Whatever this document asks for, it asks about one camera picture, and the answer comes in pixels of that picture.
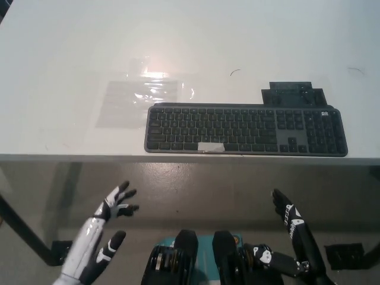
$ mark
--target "black metal table leg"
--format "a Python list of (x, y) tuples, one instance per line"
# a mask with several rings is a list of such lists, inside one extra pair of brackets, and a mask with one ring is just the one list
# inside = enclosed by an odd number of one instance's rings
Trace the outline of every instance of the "black metal table leg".
[(52, 249), (49, 249), (1, 195), (0, 216), (47, 265), (59, 266), (63, 264), (72, 244), (71, 241), (54, 241)]

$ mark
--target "robot finger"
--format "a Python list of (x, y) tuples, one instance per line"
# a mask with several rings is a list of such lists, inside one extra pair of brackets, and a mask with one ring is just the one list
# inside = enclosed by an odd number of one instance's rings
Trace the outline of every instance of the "robot finger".
[(118, 205), (117, 217), (119, 216), (133, 216), (134, 212), (139, 209), (139, 205), (122, 204)]
[(108, 243), (99, 250), (99, 253), (92, 258), (83, 270), (80, 276), (81, 284), (90, 285), (103, 273), (121, 246), (125, 236), (126, 233), (124, 231), (118, 231)]

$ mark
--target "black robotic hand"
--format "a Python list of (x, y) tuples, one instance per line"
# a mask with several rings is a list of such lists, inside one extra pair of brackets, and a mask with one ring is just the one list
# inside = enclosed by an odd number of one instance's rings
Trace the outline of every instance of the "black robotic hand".
[(294, 251), (299, 262), (308, 271), (305, 280), (308, 284), (333, 284), (326, 276), (326, 267), (322, 259), (318, 245), (306, 224), (298, 212), (296, 206), (278, 189), (272, 192), (275, 211), (284, 221), (286, 229), (292, 239)]

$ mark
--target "keyboard key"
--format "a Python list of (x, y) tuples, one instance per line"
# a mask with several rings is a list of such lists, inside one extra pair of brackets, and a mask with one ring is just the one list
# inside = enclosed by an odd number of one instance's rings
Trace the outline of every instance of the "keyboard key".
[(183, 143), (172, 142), (172, 150), (183, 150)]
[(162, 128), (149, 128), (148, 129), (148, 134), (156, 134), (156, 135), (160, 135), (162, 134)]
[(297, 145), (296, 144), (289, 144), (289, 151), (291, 153), (296, 153), (297, 152)]
[(161, 121), (158, 120), (150, 120), (149, 126), (161, 126)]
[(166, 141), (165, 135), (148, 135), (148, 141)]
[(212, 135), (210, 137), (210, 142), (211, 143), (219, 143), (219, 136), (218, 135)]
[(245, 139), (245, 137), (237, 137), (237, 142), (239, 144), (245, 144), (246, 143), (246, 139)]
[(248, 127), (249, 129), (255, 129), (255, 128), (256, 128), (256, 123), (255, 123), (255, 122), (249, 122), (249, 123), (247, 124), (247, 127)]
[(277, 123), (278, 129), (286, 129), (286, 124), (283, 122)]
[(152, 108), (152, 109), (150, 109), (150, 112), (151, 113), (163, 113), (163, 112), (165, 112), (165, 109), (164, 108)]
[(203, 143), (209, 143), (210, 142), (210, 136), (209, 135), (203, 135), (202, 136), (202, 142)]
[(194, 135), (192, 137), (192, 141), (195, 143), (200, 143), (202, 141), (202, 137), (200, 135)]
[(207, 130), (205, 128), (198, 129), (198, 135), (205, 135)]
[(263, 144), (253, 144), (252, 151), (265, 151), (265, 147)]
[(247, 137), (247, 144), (254, 144), (255, 143), (255, 137)]
[(297, 144), (297, 139), (296, 138), (288, 138), (287, 143), (288, 144)]
[(266, 144), (265, 151), (277, 152), (278, 151), (277, 144)]
[(159, 149), (159, 144), (157, 142), (147, 142), (147, 148), (150, 150), (158, 150)]
[(308, 137), (315, 137), (315, 131), (312, 130), (312, 129), (309, 129), (309, 130), (306, 131), (306, 135)]
[(316, 138), (315, 137), (308, 138), (308, 143), (309, 144), (316, 144)]
[(195, 122), (194, 121), (188, 121), (188, 128), (195, 128)]
[(296, 123), (296, 129), (303, 129), (303, 123)]
[(242, 135), (249, 135), (249, 129), (242, 129)]
[(181, 132), (181, 129), (180, 128), (172, 128), (172, 134), (173, 135), (179, 135)]
[(242, 130), (241, 129), (233, 129), (232, 134), (235, 136), (240, 136), (240, 135), (242, 135)]
[(295, 123), (286, 123), (287, 129), (295, 129)]
[(250, 115), (244, 115), (243, 116), (243, 121), (244, 122), (250, 122), (251, 121), (251, 116)]
[(259, 134), (263, 137), (275, 137), (276, 131), (272, 131), (271, 129), (260, 129)]
[(299, 151), (300, 153), (307, 153), (307, 152), (308, 152), (308, 149), (306, 148), (305, 145), (299, 145), (299, 146), (298, 146), (298, 151)]
[(255, 142), (257, 144), (277, 144), (276, 137), (256, 137)]
[(189, 135), (196, 135), (197, 134), (197, 129), (196, 128), (190, 128), (189, 129)]
[(177, 142), (182, 143), (184, 139), (185, 139), (185, 138), (184, 138), (183, 135), (176, 135), (176, 141), (177, 141)]
[(273, 116), (260, 116), (261, 122), (274, 122)]
[(310, 153), (326, 153), (326, 146), (324, 145), (309, 145)]
[(213, 125), (214, 125), (214, 124), (213, 124), (212, 121), (208, 121), (208, 122), (205, 122), (205, 123), (204, 123), (204, 127), (205, 127), (205, 128), (209, 128), (209, 129), (212, 128)]
[(258, 128), (258, 129), (264, 129), (264, 128), (265, 128), (265, 125), (264, 125), (263, 122), (257, 122), (257, 123), (256, 123), (256, 128)]
[(280, 145), (280, 151), (281, 151), (282, 153), (287, 153), (287, 152), (289, 152), (289, 148), (288, 148), (287, 145), (285, 145), (285, 144), (281, 144), (281, 145)]
[(225, 135), (221, 135), (221, 136), (219, 137), (219, 142), (222, 143), (222, 144), (224, 144), (224, 143), (228, 143), (228, 137), (225, 136)]
[(170, 143), (169, 142), (160, 142), (160, 149), (161, 150), (170, 150)]
[(250, 144), (239, 144), (239, 150), (240, 151), (251, 151), (251, 145)]
[(236, 144), (238, 141), (237, 141), (236, 137), (229, 136), (228, 142), (231, 144)]
[(215, 129), (215, 135), (223, 135), (223, 129)]
[(266, 122), (265, 123), (265, 129), (275, 129), (275, 128), (276, 128), (275, 123), (272, 123), (272, 122)]
[(238, 144), (224, 144), (224, 150), (239, 151), (239, 145)]
[(249, 133), (252, 137), (257, 137), (259, 135), (259, 130), (258, 129), (251, 129)]
[(167, 135), (166, 141), (170, 141), (172, 143), (172, 142), (176, 141), (176, 136), (175, 135)]
[(198, 150), (198, 144), (185, 143), (184, 149), (185, 150)]
[(224, 129), (224, 135), (232, 135), (232, 129)]

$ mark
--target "black object on floor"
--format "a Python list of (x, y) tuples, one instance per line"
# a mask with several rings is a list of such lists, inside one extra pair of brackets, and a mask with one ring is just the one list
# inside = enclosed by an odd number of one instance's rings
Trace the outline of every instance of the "black object on floor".
[(325, 249), (332, 270), (370, 269), (380, 263), (380, 243), (366, 254), (361, 243), (330, 245)]
[(156, 103), (148, 110), (145, 150), (343, 157), (347, 144), (331, 106)]
[(265, 105), (283, 107), (325, 107), (323, 89), (313, 88), (311, 82), (270, 82), (270, 89), (262, 89)]

